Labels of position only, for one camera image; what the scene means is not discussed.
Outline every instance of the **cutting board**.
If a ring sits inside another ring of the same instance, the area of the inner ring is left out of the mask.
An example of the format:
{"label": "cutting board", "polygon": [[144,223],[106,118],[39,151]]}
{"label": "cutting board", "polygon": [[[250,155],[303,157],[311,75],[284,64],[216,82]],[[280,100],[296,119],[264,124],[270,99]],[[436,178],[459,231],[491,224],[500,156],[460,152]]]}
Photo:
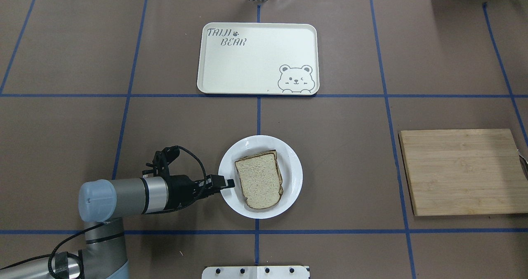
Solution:
{"label": "cutting board", "polygon": [[401,131],[416,216],[528,213],[528,180],[509,129]]}

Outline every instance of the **rectangular tray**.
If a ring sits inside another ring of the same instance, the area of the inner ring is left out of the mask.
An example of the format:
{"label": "rectangular tray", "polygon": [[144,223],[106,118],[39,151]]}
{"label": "rectangular tray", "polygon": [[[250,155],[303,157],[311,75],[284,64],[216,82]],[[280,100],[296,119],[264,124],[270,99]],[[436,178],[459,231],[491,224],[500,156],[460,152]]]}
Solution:
{"label": "rectangular tray", "polygon": [[196,85],[206,94],[313,95],[317,31],[298,23],[208,23]]}

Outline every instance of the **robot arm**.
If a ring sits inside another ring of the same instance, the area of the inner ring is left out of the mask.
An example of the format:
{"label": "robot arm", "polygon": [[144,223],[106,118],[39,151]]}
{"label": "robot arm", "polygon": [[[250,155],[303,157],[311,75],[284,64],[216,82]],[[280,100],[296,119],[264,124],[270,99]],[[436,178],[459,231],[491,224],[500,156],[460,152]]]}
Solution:
{"label": "robot arm", "polygon": [[[200,163],[202,180],[170,175],[168,165],[179,156],[180,150]],[[67,252],[55,255],[57,247],[51,255],[1,269],[0,278],[128,279],[122,217],[174,212],[222,189],[234,187],[233,179],[207,175],[198,157],[181,146],[156,151],[152,164],[147,163],[147,166],[150,169],[143,171],[142,178],[97,180],[81,186],[79,214],[85,222],[85,230],[79,234],[85,234],[86,249],[78,251],[77,255]]]}

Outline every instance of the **slice of bread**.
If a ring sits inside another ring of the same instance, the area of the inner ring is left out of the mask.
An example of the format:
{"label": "slice of bread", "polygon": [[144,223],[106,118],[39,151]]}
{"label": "slice of bread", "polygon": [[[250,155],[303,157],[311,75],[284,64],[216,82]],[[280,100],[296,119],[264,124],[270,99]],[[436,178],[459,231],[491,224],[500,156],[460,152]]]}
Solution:
{"label": "slice of bread", "polygon": [[252,209],[267,209],[283,195],[283,177],[277,164],[277,151],[243,157],[234,163],[245,202]]}

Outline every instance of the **cartoon bear face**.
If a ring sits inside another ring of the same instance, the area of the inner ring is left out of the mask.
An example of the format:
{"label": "cartoon bear face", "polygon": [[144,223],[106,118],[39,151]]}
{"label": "cartoon bear face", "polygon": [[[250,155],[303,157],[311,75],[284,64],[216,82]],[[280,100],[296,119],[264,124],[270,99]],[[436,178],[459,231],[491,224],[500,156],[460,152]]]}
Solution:
{"label": "cartoon bear face", "polygon": [[278,84],[283,93],[311,93],[315,88],[315,81],[311,78],[312,68],[309,65],[300,68],[282,65],[279,70],[281,76]]}

